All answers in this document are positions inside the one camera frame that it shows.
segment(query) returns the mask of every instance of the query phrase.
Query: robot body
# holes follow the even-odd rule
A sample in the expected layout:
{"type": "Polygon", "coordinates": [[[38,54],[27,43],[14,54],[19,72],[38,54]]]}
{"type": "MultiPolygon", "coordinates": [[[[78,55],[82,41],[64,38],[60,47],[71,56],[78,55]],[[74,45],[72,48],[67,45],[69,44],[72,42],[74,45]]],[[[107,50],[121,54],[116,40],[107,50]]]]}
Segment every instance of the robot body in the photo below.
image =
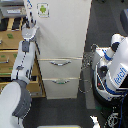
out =
{"type": "Polygon", "coordinates": [[[128,90],[127,85],[124,84],[128,74],[127,55],[128,37],[124,38],[119,34],[113,35],[111,47],[97,48],[94,55],[92,65],[93,69],[95,67],[94,92],[100,99],[112,105],[114,100],[117,101],[123,97],[125,91],[128,90]]]}

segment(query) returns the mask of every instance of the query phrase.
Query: sticker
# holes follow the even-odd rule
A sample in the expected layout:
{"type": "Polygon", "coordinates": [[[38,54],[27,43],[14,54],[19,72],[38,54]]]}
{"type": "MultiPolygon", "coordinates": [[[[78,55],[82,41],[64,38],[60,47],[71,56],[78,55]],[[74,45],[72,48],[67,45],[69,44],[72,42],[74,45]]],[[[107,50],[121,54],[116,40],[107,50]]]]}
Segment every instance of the sticker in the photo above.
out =
{"type": "Polygon", "coordinates": [[[13,56],[14,56],[14,58],[16,58],[17,57],[17,54],[13,54],[13,56]]]}
{"type": "Polygon", "coordinates": [[[5,58],[6,56],[5,55],[1,55],[1,58],[5,58]]]}
{"type": "Polygon", "coordinates": [[[12,34],[7,34],[9,39],[13,39],[13,35],[12,34]]]}
{"type": "Polygon", "coordinates": [[[39,17],[49,17],[49,6],[47,3],[37,4],[39,17]]]}

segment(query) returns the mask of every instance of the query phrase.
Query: blue label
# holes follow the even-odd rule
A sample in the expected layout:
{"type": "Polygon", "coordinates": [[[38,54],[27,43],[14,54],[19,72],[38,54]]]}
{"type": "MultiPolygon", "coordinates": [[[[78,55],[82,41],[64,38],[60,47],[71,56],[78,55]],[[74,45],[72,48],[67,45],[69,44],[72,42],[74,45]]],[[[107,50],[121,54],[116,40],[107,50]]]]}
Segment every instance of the blue label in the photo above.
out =
{"type": "Polygon", "coordinates": [[[120,68],[120,72],[117,74],[117,77],[114,78],[114,81],[119,85],[122,82],[125,74],[126,70],[124,68],[120,68]]]}

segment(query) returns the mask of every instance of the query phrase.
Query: cabinet drawer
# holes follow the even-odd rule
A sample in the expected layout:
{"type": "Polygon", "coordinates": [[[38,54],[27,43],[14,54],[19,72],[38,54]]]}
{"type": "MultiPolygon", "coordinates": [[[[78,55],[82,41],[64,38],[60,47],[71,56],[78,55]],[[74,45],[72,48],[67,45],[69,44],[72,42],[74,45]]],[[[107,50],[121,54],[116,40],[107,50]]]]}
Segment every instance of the cabinet drawer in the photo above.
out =
{"type": "Polygon", "coordinates": [[[21,31],[4,31],[0,32],[0,40],[0,49],[18,49],[23,37],[21,31]]]}
{"type": "MultiPolygon", "coordinates": [[[[0,77],[11,76],[12,70],[13,70],[13,66],[0,67],[0,77]]],[[[38,74],[39,73],[37,70],[37,66],[34,63],[33,70],[32,70],[32,76],[37,76],[38,74]]]]}
{"type": "Polygon", "coordinates": [[[82,59],[38,61],[42,78],[79,77],[82,59]]]}
{"type": "MultiPolygon", "coordinates": [[[[3,90],[3,88],[10,82],[1,82],[0,83],[0,93],[3,90]]],[[[27,85],[27,90],[29,90],[29,92],[31,93],[32,96],[39,96],[42,94],[42,90],[40,87],[40,82],[39,79],[37,77],[36,81],[30,81],[30,83],[27,85]]]]}
{"type": "Polygon", "coordinates": [[[79,79],[43,80],[47,99],[77,98],[79,79]]]}
{"type": "Polygon", "coordinates": [[[13,66],[17,57],[17,50],[0,50],[0,67],[13,66]]]}

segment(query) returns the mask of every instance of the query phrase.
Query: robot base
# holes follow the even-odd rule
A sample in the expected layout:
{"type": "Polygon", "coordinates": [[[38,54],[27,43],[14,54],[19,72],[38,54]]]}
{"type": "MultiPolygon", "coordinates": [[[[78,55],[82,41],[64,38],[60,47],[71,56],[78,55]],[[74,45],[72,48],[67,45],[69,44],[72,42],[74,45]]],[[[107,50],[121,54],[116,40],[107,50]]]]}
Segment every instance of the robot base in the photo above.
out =
{"type": "Polygon", "coordinates": [[[105,106],[105,107],[113,107],[113,106],[118,106],[118,104],[119,104],[119,100],[117,100],[117,99],[112,99],[111,101],[108,101],[108,100],[106,100],[106,99],[104,99],[99,93],[98,93],[98,91],[97,91],[97,89],[96,89],[96,84],[95,84],[95,79],[94,79],[94,77],[95,77],[95,73],[94,73],[94,70],[92,70],[92,89],[93,89],[93,94],[94,94],[94,96],[95,96],[95,98],[96,98],[96,100],[101,104],[101,105],[103,105],[103,106],[105,106]]]}

